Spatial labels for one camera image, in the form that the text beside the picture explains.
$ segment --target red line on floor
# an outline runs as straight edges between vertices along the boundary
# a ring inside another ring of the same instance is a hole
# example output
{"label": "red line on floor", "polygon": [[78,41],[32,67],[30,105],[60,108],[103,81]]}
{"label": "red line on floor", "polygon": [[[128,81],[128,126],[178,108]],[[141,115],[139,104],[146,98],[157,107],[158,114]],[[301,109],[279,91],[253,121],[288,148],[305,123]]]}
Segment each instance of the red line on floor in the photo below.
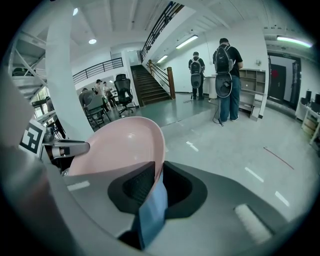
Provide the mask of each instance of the red line on floor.
{"label": "red line on floor", "polygon": [[279,158],[282,162],[284,162],[287,166],[289,166],[292,170],[294,170],[294,168],[288,164],[285,160],[283,160],[282,158],[280,158],[279,156],[277,156],[275,153],[271,152],[269,149],[267,149],[266,146],[263,147],[266,151],[270,152],[272,155],[274,155],[275,157]]}

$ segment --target black t-shirt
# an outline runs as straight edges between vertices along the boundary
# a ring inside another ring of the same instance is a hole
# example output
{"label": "black t-shirt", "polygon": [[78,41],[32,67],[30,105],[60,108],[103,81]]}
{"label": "black t-shirt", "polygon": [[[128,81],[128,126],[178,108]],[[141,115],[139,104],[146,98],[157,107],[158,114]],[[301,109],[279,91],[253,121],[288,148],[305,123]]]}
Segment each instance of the black t-shirt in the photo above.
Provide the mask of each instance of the black t-shirt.
{"label": "black t-shirt", "polygon": [[[201,73],[202,73],[204,71],[204,67],[205,67],[204,61],[202,60],[202,58],[199,58],[199,57],[193,57],[193,59],[195,61],[197,61],[199,59],[198,61],[199,61],[200,65],[201,65]],[[190,65],[191,65],[192,62],[194,62],[194,61],[192,59],[190,59],[189,60],[189,64],[188,64],[188,68],[190,68]]]}
{"label": "black t-shirt", "polygon": [[[225,48],[227,45],[226,44],[221,44],[220,47]],[[239,67],[238,67],[238,63],[242,62],[242,58],[240,53],[238,52],[238,50],[232,46],[230,46],[230,48],[227,51],[229,53],[230,58],[233,60],[234,65],[233,65],[233,69],[230,71],[231,75],[237,76],[238,78],[240,77],[239,74]],[[215,63],[215,59],[216,59],[216,54],[217,51],[214,52],[213,54],[213,63]]]}

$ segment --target ceiling light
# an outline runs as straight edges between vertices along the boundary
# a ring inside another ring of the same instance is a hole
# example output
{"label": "ceiling light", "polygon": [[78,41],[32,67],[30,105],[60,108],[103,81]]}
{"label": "ceiling light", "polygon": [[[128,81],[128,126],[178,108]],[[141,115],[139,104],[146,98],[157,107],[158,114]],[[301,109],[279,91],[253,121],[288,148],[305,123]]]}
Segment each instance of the ceiling light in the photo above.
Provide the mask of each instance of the ceiling light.
{"label": "ceiling light", "polygon": [[75,9],[73,10],[73,16],[75,16],[77,13],[78,13],[78,8],[75,8]]}
{"label": "ceiling light", "polygon": [[289,38],[289,37],[277,36],[276,39],[279,41],[286,41],[286,42],[295,43],[295,44],[302,45],[302,46],[305,46],[308,48],[310,48],[312,46],[312,44],[310,44],[310,43],[299,41],[297,39],[293,39],[293,38]]}
{"label": "ceiling light", "polygon": [[159,61],[157,63],[162,62],[166,57],[168,57],[168,55],[164,55],[161,59],[159,59]]}
{"label": "ceiling light", "polygon": [[90,45],[93,45],[93,44],[95,44],[96,42],[97,42],[96,39],[90,39],[90,40],[89,40],[89,44],[90,44]]}
{"label": "ceiling light", "polygon": [[180,49],[181,47],[185,46],[186,44],[192,42],[193,40],[195,40],[195,39],[197,39],[197,38],[198,38],[198,36],[194,34],[194,35],[191,36],[189,39],[187,39],[186,41],[184,41],[182,44],[179,44],[176,48],[177,48],[177,49]]}

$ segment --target doorway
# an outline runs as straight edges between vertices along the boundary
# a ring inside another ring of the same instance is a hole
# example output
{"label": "doorway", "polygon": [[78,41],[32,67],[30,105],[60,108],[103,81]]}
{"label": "doorway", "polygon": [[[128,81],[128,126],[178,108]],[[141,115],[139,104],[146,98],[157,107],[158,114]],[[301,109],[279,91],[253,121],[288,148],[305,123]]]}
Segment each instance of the doorway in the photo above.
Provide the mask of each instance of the doorway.
{"label": "doorway", "polygon": [[268,53],[270,77],[268,100],[296,110],[301,86],[301,60],[287,53]]}

